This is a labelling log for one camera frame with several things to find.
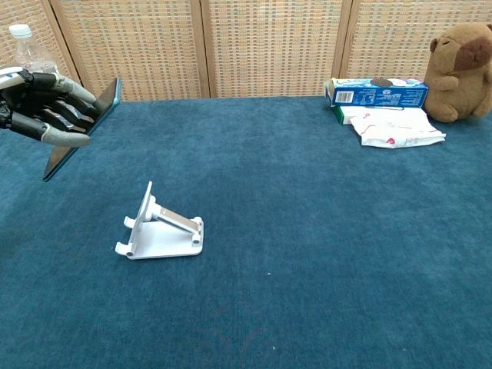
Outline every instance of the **brown plush toy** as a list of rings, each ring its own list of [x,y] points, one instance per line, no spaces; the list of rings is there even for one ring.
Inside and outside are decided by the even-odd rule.
[[[432,40],[430,52],[426,112],[442,122],[485,116],[492,108],[492,25],[451,27]]]

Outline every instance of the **phone stand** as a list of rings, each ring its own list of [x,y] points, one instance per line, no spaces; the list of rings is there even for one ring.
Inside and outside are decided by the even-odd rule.
[[[125,217],[124,224],[131,229],[130,239],[128,244],[118,242],[115,251],[132,260],[200,254],[203,248],[201,218],[187,219],[156,204],[151,188],[150,181],[136,219]]]

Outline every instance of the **blue felt surface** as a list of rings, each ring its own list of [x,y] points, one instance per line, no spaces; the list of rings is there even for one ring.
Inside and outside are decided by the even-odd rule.
[[[0,367],[484,368],[492,116],[361,147],[324,99],[124,103],[49,183],[0,132]],[[197,257],[129,261],[149,180]]]

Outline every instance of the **wicker panel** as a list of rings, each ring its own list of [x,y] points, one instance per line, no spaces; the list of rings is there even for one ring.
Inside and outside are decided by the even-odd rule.
[[[347,77],[423,78],[434,37],[457,23],[491,20],[491,0],[363,0]]]
[[[95,93],[118,76],[124,100],[201,97],[189,0],[58,3],[75,64]]]
[[[319,95],[331,75],[342,1],[209,0],[211,90]]]
[[[50,26],[39,0],[6,0],[2,2],[2,11],[0,12],[0,66],[15,63],[15,40],[8,30],[8,27],[15,23],[29,25],[32,30],[32,37],[51,52],[58,70],[63,75],[75,77],[68,71],[67,61],[63,58],[54,30]]]

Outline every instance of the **smartphone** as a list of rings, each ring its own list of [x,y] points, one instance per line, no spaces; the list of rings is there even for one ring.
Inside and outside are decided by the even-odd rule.
[[[121,95],[121,79],[115,78],[113,82],[104,90],[101,96],[98,97],[102,102],[102,113],[95,119],[94,125],[83,132],[86,135],[92,135],[97,127],[115,110],[120,103]],[[66,164],[69,158],[77,151],[78,148],[53,148],[49,155],[48,163],[46,165],[43,181],[47,182],[53,178],[53,176],[60,170],[60,168]]]

